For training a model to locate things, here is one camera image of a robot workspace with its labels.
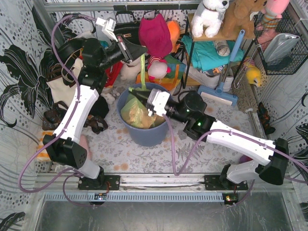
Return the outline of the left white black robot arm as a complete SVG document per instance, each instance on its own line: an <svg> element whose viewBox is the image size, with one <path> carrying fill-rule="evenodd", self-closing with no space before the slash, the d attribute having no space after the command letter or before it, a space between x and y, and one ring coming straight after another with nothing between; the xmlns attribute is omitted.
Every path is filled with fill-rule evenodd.
<svg viewBox="0 0 308 231"><path fill-rule="evenodd" d="M79 145L82 128L106 84L105 70L120 61L135 61L147 48L122 35L107 49L95 38L85 40L82 48L82 68L73 100L53 135L44 136L43 144L53 162L69 166L84 177L86 189L99 189L108 186L108 182L104 169L89 160L86 149Z"/></svg>

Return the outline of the blue trash bin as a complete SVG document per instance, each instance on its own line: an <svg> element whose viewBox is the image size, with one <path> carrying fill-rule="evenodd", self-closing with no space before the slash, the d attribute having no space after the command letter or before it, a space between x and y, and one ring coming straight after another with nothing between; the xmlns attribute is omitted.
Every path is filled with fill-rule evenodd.
<svg viewBox="0 0 308 231"><path fill-rule="evenodd" d="M128 125L121 116L121 109L124 107L126 99L128 97L128 90L125 90L121 95L119 96L116 110L119 115L119 118L121 122L125 125L125 127L128 129L128 133L132 140L144 147L152 147L156 146L158 144L161 144L161 142L165 139L168 131L168 125L167 122L162 123L161 125L155 127L155 128L149 128L149 129L141 129L141 128L135 128L130 125Z"/></svg>

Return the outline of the green plastic trash bag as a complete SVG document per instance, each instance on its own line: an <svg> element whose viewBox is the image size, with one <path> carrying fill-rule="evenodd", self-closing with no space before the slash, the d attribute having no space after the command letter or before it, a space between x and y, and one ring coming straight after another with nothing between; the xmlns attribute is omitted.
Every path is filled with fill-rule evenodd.
<svg viewBox="0 0 308 231"><path fill-rule="evenodd" d="M165 122L161 116L148 116L146 107L131 93L121 109L121 116L128 125L141 129L155 128Z"/></svg>

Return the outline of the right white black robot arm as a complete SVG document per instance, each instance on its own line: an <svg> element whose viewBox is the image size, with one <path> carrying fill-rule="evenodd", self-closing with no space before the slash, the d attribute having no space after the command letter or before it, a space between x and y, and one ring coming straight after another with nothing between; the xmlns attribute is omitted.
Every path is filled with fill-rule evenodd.
<svg viewBox="0 0 308 231"><path fill-rule="evenodd" d="M288 163L285 140L260 139L206 115L207 104L195 91L189 91L179 102L172 100L167 91L158 89L130 87L128 91L146 107L150 116L166 116L184 123L183 131L191 139L219 144L250 157L245 163L225 165L219 176L219 186L235 189L240 183L257 178L272 185L283 184Z"/></svg>

